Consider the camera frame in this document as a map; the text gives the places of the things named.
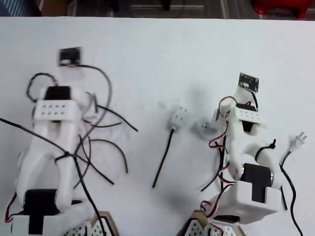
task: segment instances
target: red stool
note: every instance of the red stool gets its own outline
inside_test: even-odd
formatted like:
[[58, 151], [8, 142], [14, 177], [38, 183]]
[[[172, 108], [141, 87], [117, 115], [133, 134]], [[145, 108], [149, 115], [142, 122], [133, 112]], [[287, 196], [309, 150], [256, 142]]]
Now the red stool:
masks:
[[312, 0], [256, 0], [254, 9], [265, 15], [271, 7], [295, 7], [300, 10], [298, 18], [304, 18]]

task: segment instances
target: connector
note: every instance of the connector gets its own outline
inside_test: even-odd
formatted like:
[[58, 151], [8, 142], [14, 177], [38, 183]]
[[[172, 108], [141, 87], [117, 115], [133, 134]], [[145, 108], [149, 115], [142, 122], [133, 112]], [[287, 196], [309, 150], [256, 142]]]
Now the connector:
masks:
[[211, 140], [213, 136], [216, 134], [217, 130], [210, 126], [210, 121], [206, 118], [200, 118], [194, 124], [197, 133], [204, 140]]
[[186, 122], [187, 109], [185, 107], [179, 107], [173, 114], [170, 125], [174, 130], [179, 130]]
[[304, 132], [301, 132], [299, 136], [295, 136], [295, 139], [291, 142], [290, 151], [294, 152], [295, 150], [299, 149], [306, 140], [307, 136], [304, 135]]

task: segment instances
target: black wire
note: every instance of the black wire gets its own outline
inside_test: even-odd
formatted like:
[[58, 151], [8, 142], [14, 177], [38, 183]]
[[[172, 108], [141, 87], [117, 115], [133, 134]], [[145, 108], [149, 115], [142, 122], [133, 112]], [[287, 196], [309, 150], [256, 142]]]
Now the black wire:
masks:
[[[89, 136], [88, 136], [88, 140], [89, 140], [89, 156], [87, 155], [87, 153], [86, 153], [86, 151], [85, 151], [85, 148], [84, 148], [84, 145], [82, 144], [82, 150], [83, 150], [83, 153], [84, 153], [84, 155], [85, 155], [86, 159], [89, 161], [89, 162], [87, 163], [87, 166], [86, 166], [86, 168], [85, 168], [85, 170], [84, 170], [83, 174], [82, 174], [83, 178], [84, 178], [84, 177], [85, 177], [85, 175], [87, 174], [88, 169], [89, 169], [89, 166], [91, 165], [92, 145], [91, 145], [91, 139], [90, 139], [90, 137], [89, 137]], [[78, 181], [78, 182], [75, 184], [75, 186], [74, 186], [74, 188], [73, 188], [73, 189], [76, 189], [76, 188], [78, 187], [78, 185], [79, 185], [79, 184], [80, 184], [80, 181]]]
[[138, 129], [137, 129], [137, 128], [135, 128], [132, 124], [130, 124], [123, 116], [119, 115], [117, 112], [114, 112], [113, 110], [109, 109], [108, 107], [103, 107], [103, 106], [101, 106], [101, 105], [98, 105], [98, 107], [100, 107], [100, 108], [102, 108], [102, 109], [104, 109], [104, 110], [106, 110], [106, 111], [109, 111], [109, 112], [115, 114], [116, 116], [118, 116], [119, 118], [121, 118], [124, 122], [126, 122], [126, 124], [129, 125], [134, 131], [137, 131], [137, 132], [138, 132]]
[[[287, 154], [284, 156], [283, 161], [282, 161], [282, 163], [281, 163], [281, 166], [282, 166], [282, 167], [284, 166], [284, 163], [285, 163], [287, 157], [288, 157], [290, 154], [291, 154], [291, 151], [288, 151]], [[282, 186], [281, 186], [281, 188], [280, 188], [280, 191], [281, 191], [283, 206], [284, 206], [285, 210], [287, 210], [286, 200], [285, 200], [285, 196], [284, 196], [284, 190], [283, 190]]]
[[283, 160], [282, 160], [282, 163], [281, 163], [281, 166], [282, 166], [282, 167], [284, 166], [284, 163], [285, 163], [287, 157], [288, 157], [290, 154], [291, 154], [291, 151], [288, 151], [288, 152], [286, 153], [286, 155], [284, 156], [284, 158], [283, 158]]
[[26, 89], [26, 96], [34, 103], [37, 102], [37, 98], [35, 99], [35, 98], [33, 98], [31, 96], [30, 89], [31, 89], [31, 86], [32, 86], [34, 80], [37, 78], [37, 76], [40, 76], [40, 75], [48, 76], [49, 78], [52, 79], [54, 86], [59, 86], [58, 81], [55, 79], [55, 77], [53, 75], [48, 74], [48, 73], [37, 73], [37, 74], [35, 74], [33, 77], [31, 77], [31, 79], [29, 81], [29, 84], [27, 86], [27, 89]]
[[220, 172], [220, 165], [221, 165], [221, 153], [222, 153], [222, 150], [219, 148], [219, 154], [220, 154], [220, 163], [219, 163], [219, 167], [218, 167], [218, 170], [215, 174], [215, 176], [213, 176], [212, 180], [206, 185], [204, 186], [202, 189], [201, 189], [201, 192], [203, 192], [204, 190], [206, 190], [218, 177], [219, 175], [219, 172]]
[[256, 106], [256, 111], [258, 112], [258, 102], [257, 102], [257, 98], [256, 95], [254, 94], [253, 91], [250, 91], [249, 89], [245, 88], [245, 90], [247, 90], [248, 92], [250, 92], [252, 94], [252, 98], [254, 99], [255, 102], [255, 106]]
[[274, 141], [271, 144], [269, 144], [268, 146], [261, 147], [260, 149], [258, 149], [258, 151], [256, 152], [256, 155], [255, 155], [255, 161], [257, 161], [260, 152], [263, 151], [264, 149], [268, 149], [268, 148], [270, 148], [270, 149], [276, 148], [276, 139], [274, 139]]
[[101, 220], [99, 211], [98, 211], [98, 209], [97, 209], [97, 207], [96, 207], [96, 205], [95, 205], [95, 203], [94, 203], [92, 197], [90, 196], [90, 193], [89, 193], [89, 191], [88, 191], [88, 189], [87, 189], [87, 187], [86, 187], [86, 185], [85, 185], [85, 183], [84, 183], [83, 176], [82, 176], [82, 173], [81, 173], [81, 170], [80, 170], [80, 166], [79, 166], [78, 160], [76, 159], [76, 157], [77, 157], [78, 155], [70, 154], [69, 156], [72, 156], [72, 157], [73, 157], [74, 164], [75, 164], [75, 167], [76, 167], [76, 169], [77, 169], [77, 172], [78, 172], [78, 175], [79, 175], [79, 178], [80, 178], [80, 182], [81, 182], [82, 188], [83, 188], [85, 194], [87, 195], [87, 198], [89, 199], [89, 201], [90, 201], [90, 203], [91, 203], [91, 205], [92, 205], [92, 207], [93, 207], [93, 209], [94, 209], [94, 211], [95, 211], [95, 214], [97, 215], [97, 219], [99, 220], [100, 226], [101, 226], [101, 228], [102, 228], [103, 235], [106, 235], [106, 231], [105, 231], [105, 229], [104, 229], [104, 225], [103, 225], [103, 222], [102, 222], [102, 220]]
[[[225, 142], [226, 142], [226, 135], [225, 137], [223, 138], [223, 144], [222, 146], [225, 147]], [[222, 152], [221, 152], [221, 155], [220, 155], [220, 170], [223, 168], [223, 163], [224, 163], [224, 151], [225, 151], [225, 148], [222, 148]], [[223, 182], [220, 181], [220, 187], [221, 187], [221, 191], [223, 191]]]
[[128, 165], [127, 165], [126, 156], [125, 156], [123, 150], [122, 150], [116, 143], [114, 143], [114, 142], [112, 142], [112, 141], [109, 141], [109, 140], [106, 140], [106, 139], [92, 139], [91, 142], [93, 142], [93, 141], [107, 142], [107, 143], [110, 143], [110, 144], [114, 145], [114, 146], [120, 151], [120, 153], [121, 153], [122, 156], [123, 156], [124, 163], [125, 163], [126, 173], [128, 174]]
[[154, 179], [152, 188], [154, 188], [154, 187], [156, 186], [156, 184], [157, 184], [158, 176], [159, 176], [159, 173], [161, 172], [163, 162], [164, 162], [164, 160], [165, 160], [165, 158], [166, 158], [166, 155], [167, 155], [169, 146], [170, 146], [170, 144], [171, 144], [171, 140], [172, 140], [172, 136], [173, 136], [174, 131], [175, 131], [174, 129], [171, 129], [171, 132], [169, 133], [169, 137], [168, 137], [168, 141], [167, 141], [166, 150], [165, 150], [164, 156], [163, 156], [163, 158], [162, 158], [162, 161], [161, 161], [161, 163], [160, 163], [160, 165], [159, 165], [159, 167], [158, 167], [157, 175], [156, 175], [156, 177], [155, 177], [155, 179]]
[[15, 213], [15, 214], [11, 214], [11, 215], [9, 215], [8, 220], [10, 220], [10, 219], [11, 219], [11, 217], [13, 217], [13, 216], [15, 216], [15, 215], [23, 215], [23, 211], [20, 211], [19, 213]]
[[[92, 66], [92, 65], [77, 65], [78, 67], [83, 67], [83, 68], [90, 68], [90, 69], [95, 69], [98, 72], [100, 72], [104, 78], [106, 79], [107, 83], [108, 83], [108, 99], [106, 102], [106, 107], [109, 107], [111, 99], [112, 99], [112, 93], [113, 93], [113, 88], [112, 88], [112, 82], [110, 81], [109, 77], [107, 76], [107, 74], [102, 71], [100, 68], [96, 67], [96, 66]], [[104, 116], [106, 115], [107, 111], [105, 109], [105, 111], [103, 112], [103, 114], [100, 116], [100, 118], [98, 119], [98, 121], [94, 124], [94, 125], [98, 125], [104, 118]], [[89, 131], [84, 135], [84, 137], [82, 138], [82, 140], [80, 141], [80, 143], [78, 144], [74, 154], [77, 154], [80, 146], [82, 145], [82, 143], [85, 141], [85, 139], [90, 135], [90, 133], [95, 129], [95, 126], [92, 126], [91, 129], [89, 129]]]
[[[67, 157], [67, 156], [57, 157], [57, 158], [55, 159], [55, 162], [59, 161], [60, 159], [66, 158], [66, 157]], [[110, 180], [106, 175], [104, 175], [101, 171], [99, 171], [99, 169], [95, 167], [95, 165], [91, 162], [91, 160], [90, 160], [90, 161], [86, 161], [86, 160], [84, 160], [84, 159], [83, 159], [82, 157], [80, 157], [80, 156], [78, 156], [78, 158], [79, 158], [81, 161], [83, 161], [83, 162], [87, 163], [88, 165], [92, 166], [93, 169], [94, 169], [99, 175], [101, 175], [104, 179], [106, 179], [108, 182], [110, 182], [111, 185], [114, 185], [114, 182], [113, 182], [112, 180]]]
[[285, 210], [287, 210], [286, 200], [285, 200], [285, 197], [284, 197], [284, 189], [282, 188], [282, 185], [280, 187], [280, 191], [281, 191], [281, 197], [282, 197], [283, 206], [284, 206]]
[[[226, 141], [226, 136], [223, 138], [222, 146], [225, 146], [225, 141]], [[218, 150], [219, 150], [219, 154], [220, 154], [220, 163], [219, 163], [218, 170], [217, 170], [215, 176], [213, 176], [212, 180], [200, 190], [201, 192], [206, 190], [217, 179], [217, 177], [219, 176], [220, 170], [223, 168], [224, 151], [225, 151], [225, 149], [224, 148], [222, 148], [222, 149], [218, 148]], [[222, 190], [223, 189], [223, 182], [222, 181], [220, 181], [220, 187], [221, 187], [221, 190]]]
[[288, 183], [290, 184], [290, 187], [292, 189], [292, 193], [293, 193], [293, 197], [292, 197], [292, 202], [291, 202], [291, 205], [290, 205], [290, 213], [291, 213], [291, 218], [292, 218], [292, 221], [295, 225], [295, 227], [297, 228], [297, 230], [299, 231], [300, 235], [303, 236], [303, 233], [299, 227], [299, 225], [297, 224], [296, 220], [295, 220], [295, 217], [294, 217], [294, 212], [293, 212], [293, 207], [294, 207], [294, 203], [295, 203], [295, 200], [296, 200], [296, 191], [295, 191], [295, 187], [289, 177], [289, 175], [287, 174], [287, 172], [284, 170], [283, 168], [283, 164], [280, 165], [280, 169], [282, 171], [282, 173], [284, 174], [286, 180], [288, 181]]
[[[152, 17], [148, 17], [148, 16], [135, 16], [132, 12], [131, 12], [131, 10], [130, 10], [130, 8], [128, 7], [128, 4], [130, 4], [131, 5], [131, 3], [130, 3], [131, 1], [130, 0], [128, 0], [127, 1], [127, 3], [126, 3], [126, 12], [132, 17], [132, 18], [152, 18]], [[180, 18], [181, 16], [182, 16], [182, 14], [183, 14], [183, 12], [184, 12], [184, 9], [185, 9], [185, 7], [186, 7], [186, 0], [183, 0], [183, 2], [182, 2], [183, 4], [183, 6], [182, 6], [182, 8], [181, 8], [181, 11], [176, 15], [176, 16], [174, 16], [174, 17], [172, 17], [172, 18]]]
[[40, 139], [45, 140], [46, 142], [50, 143], [51, 145], [53, 145], [53, 146], [59, 148], [61, 151], [66, 152], [66, 151], [65, 151], [61, 146], [59, 146], [58, 144], [55, 144], [54, 142], [50, 141], [49, 139], [46, 139], [45, 137], [43, 137], [43, 136], [41, 136], [41, 135], [39, 135], [39, 134], [36, 134], [35, 132], [33, 132], [33, 131], [31, 131], [31, 130], [29, 130], [29, 129], [27, 129], [27, 128], [25, 128], [25, 127], [19, 125], [19, 124], [13, 123], [13, 122], [8, 121], [8, 120], [3, 119], [3, 118], [0, 118], [0, 121], [3, 122], [3, 123], [6, 123], [6, 124], [12, 125], [12, 126], [14, 126], [14, 127], [16, 127], [16, 128], [22, 129], [23, 131], [25, 131], [25, 132], [27, 132], [27, 133], [29, 133], [29, 134], [32, 134], [32, 135], [34, 135], [34, 136], [36, 136], [36, 137], [38, 137], [38, 138], [40, 138]]
[[36, 136], [36, 137], [38, 137], [38, 138], [40, 138], [40, 139], [42, 139], [42, 140], [45, 140], [46, 142], [48, 142], [48, 143], [54, 145], [55, 147], [59, 148], [61, 151], [64, 152], [64, 154], [63, 154], [61, 157], [56, 158], [56, 159], [55, 159], [55, 162], [56, 162], [57, 160], [59, 160], [60, 158], [65, 158], [65, 157], [68, 157], [68, 156], [73, 157], [73, 160], [74, 160], [74, 163], [75, 163], [75, 166], [76, 166], [76, 169], [77, 169], [77, 172], [78, 172], [78, 175], [79, 175], [80, 182], [81, 182], [81, 184], [82, 184], [83, 190], [84, 190], [85, 194], [87, 195], [87, 198], [89, 199], [90, 203], [92, 204], [92, 206], [93, 206], [93, 208], [94, 208], [94, 211], [95, 211], [95, 213], [96, 213], [96, 215], [97, 215], [97, 219], [99, 220], [100, 226], [101, 226], [101, 228], [102, 228], [103, 235], [106, 235], [106, 231], [105, 231], [105, 229], [104, 229], [104, 225], [103, 225], [103, 222], [102, 222], [101, 217], [100, 217], [100, 215], [99, 215], [98, 209], [96, 208], [96, 205], [95, 205], [95, 203], [93, 202], [93, 199], [91, 198], [90, 193], [88, 192], [88, 190], [87, 190], [87, 188], [86, 188], [86, 185], [85, 185], [85, 183], [84, 183], [84, 180], [83, 180], [83, 177], [82, 177], [82, 173], [81, 173], [81, 170], [80, 170], [80, 166], [79, 166], [78, 161], [77, 161], [77, 159], [76, 159], [76, 158], [79, 158], [79, 159], [83, 160], [83, 158], [80, 157], [80, 156], [77, 155], [77, 154], [71, 154], [71, 153], [69, 153], [68, 151], [64, 150], [62, 147], [60, 147], [59, 145], [55, 144], [54, 142], [52, 142], [52, 141], [46, 139], [45, 137], [43, 137], [43, 136], [41, 136], [41, 135], [39, 135], [39, 134], [34, 133], [33, 131], [31, 131], [31, 130], [29, 130], [29, 129], [27, 129], [27, 128], [25, 128], [25, 127], [19, 125], [19, 124], [10, 122], [10, 121], [5, 120], [5, 119], [2, 119], [2, 118], [0, 118], [0, 121], [4, 122], [4, 123], [6, 123], [6, 124], [12, 125], [12, 126], [14, 126], [14, 127], [17, 127], [17, 128], [19, 128], [19, 129], [22, 129], [23, 131], [25, 131], [25, 132], [27, 132], [27, 133], [29, 133], [29, 134], [32, 134], [32, 135], [34, 135], [34, 136]]
[[122, 124], [122, 122], [118, 122], [115, 124], [109, 124], [109, 125], [93, 125], [93, 124], [91, 124], [91, 126], [94, 126], [95, 128], [108, 128], [108, 127], [113, 127], [113, 126], [120, 125], [120, 124]]

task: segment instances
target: white table surface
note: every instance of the white table surface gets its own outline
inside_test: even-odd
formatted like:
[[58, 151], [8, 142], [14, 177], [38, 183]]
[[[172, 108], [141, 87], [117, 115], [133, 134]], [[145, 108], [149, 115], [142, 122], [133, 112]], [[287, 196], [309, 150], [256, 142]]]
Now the white table surface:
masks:
[[[296, 219], [305, 235], [315, 220], [314, 171], [315, 22], [197, 19], [0, 18], [0, 117], [31, 128], [32, 103], [26, 99], [29, 78], [37, 72], [54, 74], [64, 85], [95, 91], [104, 104], [107, 85], [98, 72], [58, 68], [60, 48], [82, 46], [83, 62], [104, 69], [113, 82], [111, 108], [138, 129], [127, 125], [96, 131], [124, 150], [93, 144], [93, 162], [115, 182], [111, 186], [93, 170], [86, 176], [99, 210], [109, 211], [123, 236], [174, 236], [201, 200], [219, 191], [212, 178], [218, 155], [191, 128], [201, 116], [212, 116], [219, 100], [232, 95], [244, 72], [260, 78], [260, 112], [277, 138], [275, 153], [288, 147], [290, 135], [306, 131], [307, 144], [285, 168], [297, 190]], [[42, 78], [32, 92], [47, 85]], [[174, 134], [155, 189], [152, 182], [163, 156], [167, 122], [178, 105], [190, 111], [187, 127]], [[118, 119], [106, 115], [104, 123]], [[0, 124], [0, 200], [14, 192], [17, 155], [31, 136]], [[53, 165], [48, 167], [57, 176]], [[43, 174], [38, 185], [46, 186]], [[284, 191], [290, 203], [291, 190]], [[84, 196], [81, 188], [76, 196]], [[248, 235], [298, 235], [289, 211], [270, 215], [244, 227]]]

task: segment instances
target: robotic arm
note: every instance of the robotic arm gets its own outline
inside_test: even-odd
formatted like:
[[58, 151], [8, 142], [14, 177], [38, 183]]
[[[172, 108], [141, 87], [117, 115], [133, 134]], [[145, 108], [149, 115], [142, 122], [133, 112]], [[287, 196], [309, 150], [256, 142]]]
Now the robotic arm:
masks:
[[264, 119], [257, 105], [255, 108], [249, 103], [256, 92], [258, 79], [241, 74], [235, 100], [222, 102], [211, 122], [217, 130], [226, 130], [228, 171], [235, 180], [207, 204], [202, 204], [214, 223], [249, 224], [282, 208], [279, 189], [283, 180], [278, 159], [270, 149], [258, 151], [275, 143], [263, 139]]
[[[82, 114], [95, 114], [92, 96], [79, 88], [48, 87], [42, 91], [34, 113], [34, 132], [73, 153], [77, 146]], [[48, 160], [63, 155], [57, 147], [33, 136], [25, 159], [20, 163], [17, 198], [24, 215], [14, 217], [14, 236], [62, 236], [70, 229], [90, 221], [93, 209], [88, 201], [74, 201], [73, 158], [56, 162], [57, 189], [34, 189], [39, 173]]]

